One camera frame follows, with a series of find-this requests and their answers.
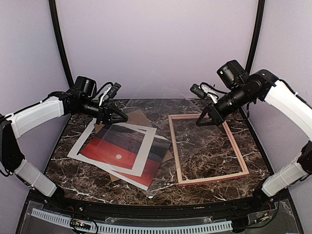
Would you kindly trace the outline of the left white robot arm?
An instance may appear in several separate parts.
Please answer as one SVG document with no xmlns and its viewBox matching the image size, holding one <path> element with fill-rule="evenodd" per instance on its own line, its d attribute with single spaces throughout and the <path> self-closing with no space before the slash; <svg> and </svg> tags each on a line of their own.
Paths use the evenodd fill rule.
<svg viewBox="0 0 312 234">
<path fill-rule="evenodd" d="M 32 129 L 68 114 L 85 114 L 93 117 L 96 124 L 127 122 L 128 116 L 112 103 L 121 88 L 119 83 L 107 82 L 107 90 L 99 95 L 95 80 L 79 76 L 68 91 L 55 91 L 44 100 L 19 111 L 0 117 L 0 162 L 3 176 L 16 175 L 30 187 L 50 197 L 50 205 L 63 213 L 69 202 L 63 198 L 64 191 L 38 168 L 31 164 L 21 152 L 17 140 Z"/>
</svg>

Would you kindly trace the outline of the white photo mat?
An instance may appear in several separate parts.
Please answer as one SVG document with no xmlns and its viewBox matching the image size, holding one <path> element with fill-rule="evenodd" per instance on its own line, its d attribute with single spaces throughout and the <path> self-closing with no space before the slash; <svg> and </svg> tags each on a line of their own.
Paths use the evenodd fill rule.
<svg viewBox="0 0 312 234">
<path fill-rule="evenodd" d="M 88 126 L 86 127 L 82 135 L 79 137 L 79 139 L 76 141 L 76 143 L 70 150 L 69 154 L 67 155 L 68 157 L 76 159 L 76 160 L 82 159 L 82 154 L 80 154 L 79 151 L 83 147 L 83 144 L 87 140 L 88 136 L 94 130 L 95 122 L 96 122 L 95 119 L 91 120 L 91 122 L 88 124 Z M 143 173 L 143 169 L 144 169 L 150 148 L 154 140 L 154 136 L 156 134 L 156 128 L 133 125 L 133 124 L 128 124 L 128 123 L 117 123 L 117 124 L 113 124 L 113 126 L 122 126 L 122 127 L 125 127 L 126 129 L 131 129 L 136 132 L 145 134 L 145 136 L 143 138 L 140 150 L 138 152 L 138 155 L 136 157 L 136 160 L 131 170 L 125 169 L 119 166 L 113 166 L 108 163 L 103 163 L 104 169 L 114 170 L 120 173 L 126 173 L 126 174 L 134 175 L 134 176 L 141 176 Z"/>
</svg>

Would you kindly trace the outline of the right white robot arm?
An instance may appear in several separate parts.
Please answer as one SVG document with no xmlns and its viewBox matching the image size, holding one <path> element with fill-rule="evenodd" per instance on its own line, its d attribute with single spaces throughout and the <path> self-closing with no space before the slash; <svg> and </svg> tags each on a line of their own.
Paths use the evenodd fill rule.
<svg viewBox="0 0 312 234">
<path fill-rule="evenodd" d="M 217 74 L 230 89 L 216 103 L 207 105 L 196 121 L 197 126 L 220 125 L 240 107 L 263 101 L 290 119 L 309 139 L 301 153 L 254 191 L 249 208 L 260 211 L 268 198 L 312 174 L 312 107 L 284 80 L 262 69 L 250 75 L 237 60 L 228 61 Z"/>
</svg>

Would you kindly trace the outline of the red sunset photo print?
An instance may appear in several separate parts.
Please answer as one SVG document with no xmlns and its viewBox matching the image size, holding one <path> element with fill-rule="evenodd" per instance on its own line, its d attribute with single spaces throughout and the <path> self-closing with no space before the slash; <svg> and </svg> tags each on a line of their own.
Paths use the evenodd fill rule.
<svg viewBox="0 0 312 234">
<path fill-rule="evenodd" d="M 107 125 L 93 136 L 86 146 L 81 149 L 80 153 L 88 159 L 94 160 L 96 165 L 102 169 L 104 169 L 103 163 L 108 163 L 131 170 L 144 136 L 145 134 L 122 126 Z M 109 169 L 104 170 L 143 190 L 147 190 L 170 146 L 171 142 L 169 140 L 155 134 L 141 176 Z"/>
</svg>

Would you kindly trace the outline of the clear acrylic sheet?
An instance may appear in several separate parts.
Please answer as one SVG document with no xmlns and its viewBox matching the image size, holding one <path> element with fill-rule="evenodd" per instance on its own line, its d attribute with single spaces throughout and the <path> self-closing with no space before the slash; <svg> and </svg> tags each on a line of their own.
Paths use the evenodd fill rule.
<svg viewBox="0 0 312 234">
<path fill-rule="evenodd" d="M 199 108 L 185 99 L 133 99 L 128 101 L 123 110 L 128 115 L 129 124 L 156 129 L 142 176 L 128 176 L 131 181 L 137 181 L 147 187 L 147 190 L 143 191 L 147 197 L 154 197 L 177 170 L 175 161 L 171 159 L 174 152 L 168 116 L 196 114 Z M 221 136 L 218 127 L 200 128 L 196 126 L 195 121 L 196 119 L 173 121 L 180 162 L 187 161 L 208 143 Z"/>
</svg>

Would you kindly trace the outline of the brown cardboard backing board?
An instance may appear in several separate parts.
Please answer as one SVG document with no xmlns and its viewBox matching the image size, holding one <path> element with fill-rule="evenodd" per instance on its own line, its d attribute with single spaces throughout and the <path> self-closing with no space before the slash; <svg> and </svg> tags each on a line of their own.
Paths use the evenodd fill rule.
<svg viewBox="0 0 312 234">
<path fill-rule="evenodd" d="M 145 116 L 142 110 L 135 110 L 132 112 L 127 113 L 128 115 L 128 121 L 127 123 L 129 124 L 134 124 L 134 125 L 140 125 L 140 126 L 145 126 L 145 127 L 152 127 L 152 124 L 150 120 Z M 95 127 L 95 132 L 98 133 L 103 127 L 103 124 L 94 124 Z M 162 163 L 169 161 L 173 159 L 172 153 L 168 150 L 165 157 L 163 158 Z M 118 177 L 109 174 L 110 179 L 112 182 L 120 180 Z"/>
</svg>

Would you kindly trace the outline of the light wooden picture frame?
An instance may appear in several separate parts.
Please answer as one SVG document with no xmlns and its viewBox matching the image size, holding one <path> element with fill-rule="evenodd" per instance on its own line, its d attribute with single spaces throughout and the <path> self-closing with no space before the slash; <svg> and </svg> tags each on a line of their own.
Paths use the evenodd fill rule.
<svg viewBox="0 0 312 234">
<path fill-rule="evenodd" d="M 175 114 L 175 115 L 168 115 L 168 121 L 170 126 L 170 133 L 172 137 L 172 145 L 173 145 L 173 151 L 174 151 L 174 159 L 175 159 L 175 167 L 176 167 L 176 173 L 177 173 L 177 179 L 178 179 L 178 185 L 179 186 L 188 186 L 188 185 L 196 185 L 196 184 L 205 184 L 210 182 L 220 182 L 225 180 L 231 180 L 236 178 L 242 178 L 248 176 L 249 170 L 247 168 L 247 165 L 244 161 L 244 158 L 242 156 L 242 153 L 234 139 L 234 136 L 227 124 L 226 121 L 222 123 L 222 127 L 225 130 L 225 133 L 227 134 L 227 137 L 231 143 L 231 146 L 234 150 L 235 156 L 239 162 L 239 165 L 241 167 L 241 172 L 239 173 L 233 173 L 228 175 L 221 175 L 221 176 L 213 176 L 213 177 L 207 177 L 207 178 L 197 178 L 197 179 L 187 179 L 183 180 L 182 178 L 182 171 L 181 171 L 181 163 L 179 159 L 179 153 L 178 153 L 178 147 L 177 147 L 177 141 L 176 141 L 176 135 L 174 130 L 174 120 L 189 120 L 189 119 L 198 119 L 200 114 Z"/>
</svg>

